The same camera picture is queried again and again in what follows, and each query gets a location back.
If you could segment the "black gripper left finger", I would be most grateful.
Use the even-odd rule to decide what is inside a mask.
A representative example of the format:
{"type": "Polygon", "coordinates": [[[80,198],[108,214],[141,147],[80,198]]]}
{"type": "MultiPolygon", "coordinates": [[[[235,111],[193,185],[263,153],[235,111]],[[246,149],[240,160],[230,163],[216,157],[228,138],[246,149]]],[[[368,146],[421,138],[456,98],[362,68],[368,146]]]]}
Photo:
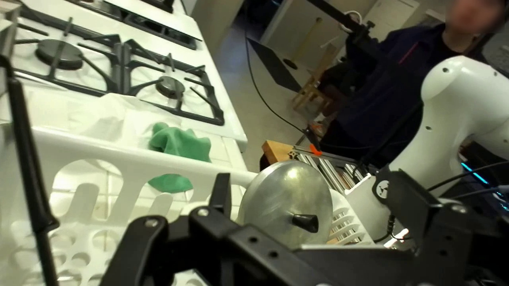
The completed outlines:
{"type": "Polygon", "coordinates": [[[168,222],[163,215],[133,219],[117,242],[100,286],[171,286],[173,273],[165,265],[163,242],[168,222]]]}

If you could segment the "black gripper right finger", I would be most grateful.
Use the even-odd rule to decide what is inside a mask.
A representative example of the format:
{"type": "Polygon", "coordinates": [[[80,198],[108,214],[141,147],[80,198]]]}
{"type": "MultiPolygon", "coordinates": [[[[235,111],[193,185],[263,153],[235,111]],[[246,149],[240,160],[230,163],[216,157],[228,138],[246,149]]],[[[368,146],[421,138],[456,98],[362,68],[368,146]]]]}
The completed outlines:
{"type": "Polygon", "coordinates": [[[472,233],[467,208],[446,201],[432,217],[418,250],[418,286],[461,286],[472,233]]]}

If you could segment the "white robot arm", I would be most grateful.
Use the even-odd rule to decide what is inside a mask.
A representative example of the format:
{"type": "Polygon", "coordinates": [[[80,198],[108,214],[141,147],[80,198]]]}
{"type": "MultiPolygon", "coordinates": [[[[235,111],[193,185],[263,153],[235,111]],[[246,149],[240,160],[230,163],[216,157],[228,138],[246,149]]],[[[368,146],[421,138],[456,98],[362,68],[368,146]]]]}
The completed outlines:
{"type": "Polygon", "coordinates": [[[232,222],[222,204],[208,204],[173,222],[130,222],[100,286],[168,286],[182,269],[211,286],[507,286],[507,220],[459,212],[435,198],[462,176],[453,155],[465,138],[507,155],[507,79],[457,55],[426,76],[418,134],[389,163],[384,203],[411,230],[413,252],[289,249],[257,227],[232,222]]]}

